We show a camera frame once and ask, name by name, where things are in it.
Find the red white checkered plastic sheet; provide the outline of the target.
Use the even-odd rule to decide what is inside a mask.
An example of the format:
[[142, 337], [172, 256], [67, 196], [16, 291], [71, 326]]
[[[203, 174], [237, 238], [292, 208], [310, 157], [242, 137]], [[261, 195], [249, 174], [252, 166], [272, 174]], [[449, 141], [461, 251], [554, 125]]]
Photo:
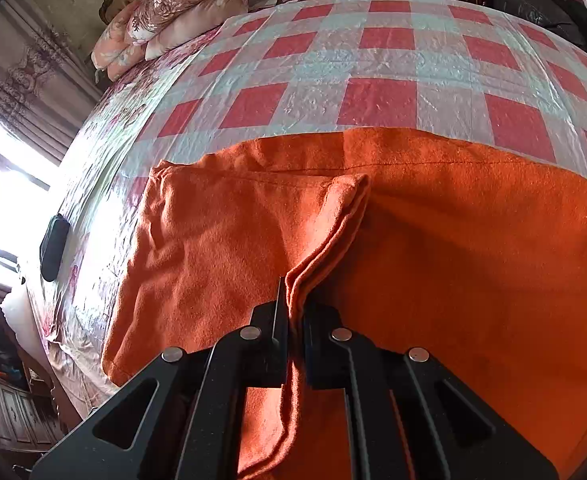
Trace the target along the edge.
[[236, 143], [406, 127], [587, 177], [587, 53], [521, 18], [453, 0], [314, 0], [231, 18], [179, 66], [118, 172]]

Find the orange pants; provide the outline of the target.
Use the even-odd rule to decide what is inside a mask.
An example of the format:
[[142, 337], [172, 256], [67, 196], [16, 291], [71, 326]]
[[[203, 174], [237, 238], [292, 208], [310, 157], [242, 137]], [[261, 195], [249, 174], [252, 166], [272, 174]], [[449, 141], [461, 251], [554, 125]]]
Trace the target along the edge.
[[258, 139], [149, 174], [102, 367], [125, 384], [284, 287], [429, 350], [569, 478], [587, 460], [587, 180], [400, 128]]

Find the patterned beige curtain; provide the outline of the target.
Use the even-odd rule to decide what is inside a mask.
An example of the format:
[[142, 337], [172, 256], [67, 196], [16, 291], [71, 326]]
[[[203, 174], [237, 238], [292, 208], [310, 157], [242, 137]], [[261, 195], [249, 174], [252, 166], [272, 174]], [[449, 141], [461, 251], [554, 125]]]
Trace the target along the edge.
[[34, 0], [0, 0], [0, 125], [58, 165], [101, 99]]

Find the white wooden cabinet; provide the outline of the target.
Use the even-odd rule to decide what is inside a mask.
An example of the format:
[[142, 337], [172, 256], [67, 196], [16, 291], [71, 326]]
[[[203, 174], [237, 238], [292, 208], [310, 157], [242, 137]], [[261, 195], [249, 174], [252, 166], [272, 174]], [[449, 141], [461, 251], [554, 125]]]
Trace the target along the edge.
[[65, 435], [51, 398], [13, 387], [0, 379], [1, 451], [45, 452]]

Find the floral pink folded quilt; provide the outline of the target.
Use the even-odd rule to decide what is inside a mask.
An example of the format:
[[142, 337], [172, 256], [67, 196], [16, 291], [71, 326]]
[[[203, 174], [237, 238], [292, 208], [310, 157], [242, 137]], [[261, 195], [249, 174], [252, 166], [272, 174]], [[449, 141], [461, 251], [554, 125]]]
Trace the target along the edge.
[[116, 14], [92, 49], [92, 64], [112, 81], [245, 14], [248, 0], [136, 0]]

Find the black remote on bed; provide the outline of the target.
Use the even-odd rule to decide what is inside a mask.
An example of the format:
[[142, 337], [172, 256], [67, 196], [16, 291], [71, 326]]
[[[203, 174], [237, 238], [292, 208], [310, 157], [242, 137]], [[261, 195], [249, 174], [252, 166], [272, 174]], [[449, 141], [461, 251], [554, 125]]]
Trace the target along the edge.
[[69, 232], [69, 221], [62, 214], [50, 219], [39, 244], [40, 276], [46, 282], [53, 282], [58, 276]]

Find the floral pink bedsheet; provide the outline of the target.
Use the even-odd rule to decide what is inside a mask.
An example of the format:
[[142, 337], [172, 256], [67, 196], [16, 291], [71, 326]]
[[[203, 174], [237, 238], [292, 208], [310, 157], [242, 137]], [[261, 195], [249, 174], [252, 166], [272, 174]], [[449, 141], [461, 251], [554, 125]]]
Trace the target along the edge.
[[[102, 96], [62, 160], [36, 210], [34, 235], [19, 266], [54, 398], [74, 426], [115, 393], [101, 368], [118, 289], [134, 244], [137, 209], [149, 174], [134, 162], [134, 144], [190, 64], [220, 27], [144, 62]], [[40, 276], [39, 244], [50, 219], [70, 224], [57, 278]]]

